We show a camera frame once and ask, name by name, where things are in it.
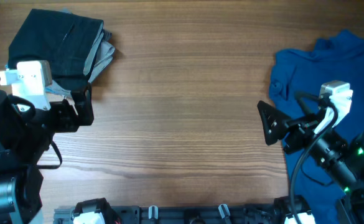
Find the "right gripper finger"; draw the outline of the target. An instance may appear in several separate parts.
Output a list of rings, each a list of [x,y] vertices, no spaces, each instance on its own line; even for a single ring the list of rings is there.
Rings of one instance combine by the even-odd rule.
[[[315,96],[313,94],[310,94],[310,93],[307,93],[304,91],[296,91],[294,93],[294,97],[295,97],[295,100],[297,101],[297,104],[300,106],[302,112],[305,115],[314,114],[314,112],[305,103],[305,99],[318,103],[319,102],[318,96]]]
[[[284,139],[289,132],[287,122],[291,117],[264,101],[259,101],[257,108],[263,125],[265,143],[270,146]]]

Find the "black shorts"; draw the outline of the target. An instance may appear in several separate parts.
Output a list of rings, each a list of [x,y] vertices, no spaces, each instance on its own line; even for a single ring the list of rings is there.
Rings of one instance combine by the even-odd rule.
[[[96,54],[91,50],[104,21],[60,11],[32,9],[8,48],[7,66],[46,60],[52,79],[66,90],[88,84]]]

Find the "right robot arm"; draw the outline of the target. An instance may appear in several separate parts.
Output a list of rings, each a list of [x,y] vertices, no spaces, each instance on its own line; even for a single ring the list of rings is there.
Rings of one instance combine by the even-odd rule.
[[[257,104],[267,145],[283,140],[286,154],[302,151],[291,175],[289,201],[291,217],[298,217],[294,195],[297,176],[308,157],[320,166],[343,191],[336,208],[341,223],[364,223],[364,131],[347,143],[333,128],[349,111],[352,91],[322,93],[319,96],[303,91],[295,94],[304,116],[292,119],[275,107]]]

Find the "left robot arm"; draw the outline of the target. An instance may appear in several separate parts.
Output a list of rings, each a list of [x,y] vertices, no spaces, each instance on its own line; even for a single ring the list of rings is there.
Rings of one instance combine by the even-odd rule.
[[[49,148],[61,155],[54,134],[74,133],[94,120],[91,85],[71,94],[74,105],[55,101],[44,111],[30,100],[0,90],[0,223],[40,220],[41,170],[59,168],[40,165],[40,157]]]

